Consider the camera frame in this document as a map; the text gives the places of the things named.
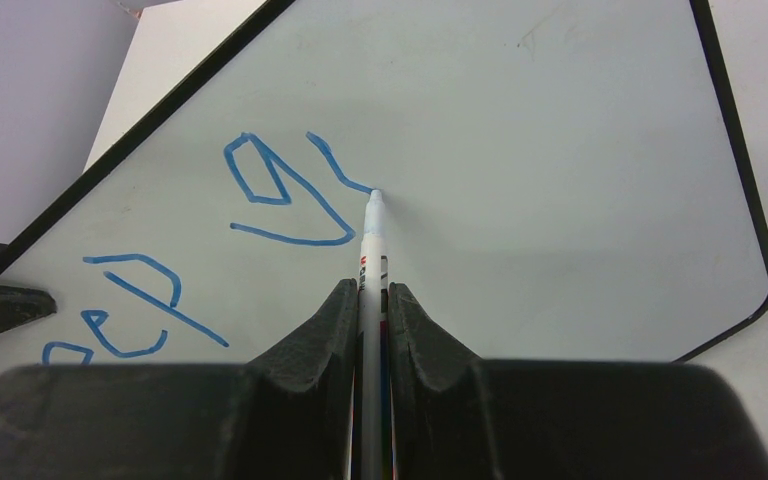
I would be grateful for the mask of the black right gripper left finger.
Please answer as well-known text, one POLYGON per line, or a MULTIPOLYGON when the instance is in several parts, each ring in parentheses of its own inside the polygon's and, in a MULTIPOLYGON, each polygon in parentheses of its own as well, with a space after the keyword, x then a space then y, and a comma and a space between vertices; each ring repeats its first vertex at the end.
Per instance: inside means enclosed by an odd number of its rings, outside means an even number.
POLYGON ((0 376, 0 479, 343 479, 356 282, 245 364, 29 366, 0 376))

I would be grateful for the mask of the white whiteboard black frame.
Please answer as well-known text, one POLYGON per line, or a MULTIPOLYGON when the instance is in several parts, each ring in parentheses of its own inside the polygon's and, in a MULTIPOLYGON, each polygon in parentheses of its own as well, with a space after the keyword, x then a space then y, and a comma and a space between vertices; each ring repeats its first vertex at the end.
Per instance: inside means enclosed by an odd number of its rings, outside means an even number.
POLYGON ((705 1, 268 1, 0 258, 44 364, 234 363, 357 275, 488 358, 694 356, 768 307, 705 1))

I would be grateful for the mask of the white marker pen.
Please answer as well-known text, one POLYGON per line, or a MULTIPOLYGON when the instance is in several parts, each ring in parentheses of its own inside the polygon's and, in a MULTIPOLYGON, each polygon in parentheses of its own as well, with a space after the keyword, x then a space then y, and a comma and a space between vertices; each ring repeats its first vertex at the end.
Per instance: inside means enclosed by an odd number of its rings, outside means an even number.
POLYGON ((381 191, 365 207, 358 275, 352 477, 393 477, 387 357, 388 259, 381 191))

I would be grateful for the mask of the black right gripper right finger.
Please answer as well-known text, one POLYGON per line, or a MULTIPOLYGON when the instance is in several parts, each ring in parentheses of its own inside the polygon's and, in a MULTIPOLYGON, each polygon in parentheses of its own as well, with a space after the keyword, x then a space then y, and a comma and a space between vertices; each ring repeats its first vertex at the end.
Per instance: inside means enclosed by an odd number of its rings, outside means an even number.
POLYGON ((686 363, 484 359, 389 288, 400 479, 768 479, 741 401, 686 363))

